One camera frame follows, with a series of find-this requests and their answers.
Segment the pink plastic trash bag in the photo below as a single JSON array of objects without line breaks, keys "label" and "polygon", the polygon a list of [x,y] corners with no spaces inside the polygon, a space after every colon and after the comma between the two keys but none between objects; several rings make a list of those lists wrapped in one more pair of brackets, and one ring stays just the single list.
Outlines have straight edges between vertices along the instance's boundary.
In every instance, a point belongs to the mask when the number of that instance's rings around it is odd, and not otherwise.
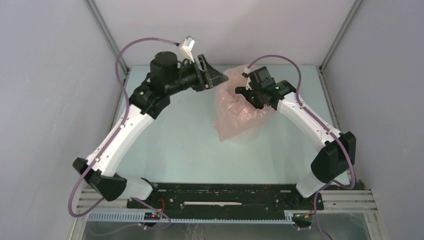
[{"label": "pink plastic trash bag", "polygon": [[214,106],[214,128],[221,142],[229,141],[236,129],[248,130],[262,128],[267,120],[276,113],[271,106],[263,109],[253,107],[241,94],[235,94],[236,87],[245,87],[247,79],[242,76],[244,68],[240,65],[224,71],[228,81],[216,87]]}]

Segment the white plastic trash bin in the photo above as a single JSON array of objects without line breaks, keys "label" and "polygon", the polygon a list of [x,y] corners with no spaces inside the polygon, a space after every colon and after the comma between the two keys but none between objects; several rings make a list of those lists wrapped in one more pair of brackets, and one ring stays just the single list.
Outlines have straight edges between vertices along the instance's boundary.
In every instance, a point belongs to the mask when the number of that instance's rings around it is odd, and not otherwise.
[{"label": "white plastic trash bin", "polygon": [[245,145],[253,141],[259,135],[260,128],[236,129],[228,141],[230,143]]}]

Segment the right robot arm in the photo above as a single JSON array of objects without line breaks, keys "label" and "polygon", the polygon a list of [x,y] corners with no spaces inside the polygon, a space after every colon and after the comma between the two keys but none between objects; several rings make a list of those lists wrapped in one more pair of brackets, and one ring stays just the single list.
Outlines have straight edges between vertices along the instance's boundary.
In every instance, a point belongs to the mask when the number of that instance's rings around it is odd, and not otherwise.
[{"label": "right robot arm", "polygon": [[247,83],[236,87],[235,93],[243,95],[256,109],[272,107],[285,115],[309,137],[317,151],[310,171],[295,185],[290,196],[295,208],[304,209],[313,194],[353,167],[356,137],[323,120],[304,102],[292,84],[286,80],[276,82],[265,66],[256,70],[245,68],[242,76]]}]

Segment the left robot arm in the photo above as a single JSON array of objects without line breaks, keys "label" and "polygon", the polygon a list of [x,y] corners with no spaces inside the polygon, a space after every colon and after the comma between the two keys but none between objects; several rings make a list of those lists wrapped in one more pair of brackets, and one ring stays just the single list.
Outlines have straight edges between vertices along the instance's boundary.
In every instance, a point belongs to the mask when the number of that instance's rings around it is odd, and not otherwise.
[{"label": "left robot arm", "polygon": [[150,62],[145,80],[134,89],[126,108],[107,137],[88,157],[78,157],[74,169],[101,197],[112,202],[119,197],[138,198],[145,208],[153,208],[158,194],[146,179],[126,179],[117,173],[124,155],[137,137],[171,103],[171,96],[187,89],[212,89],[228,77],[212,67],[203,54],[198,60],[179,61],[171,51],[162,51]]}]

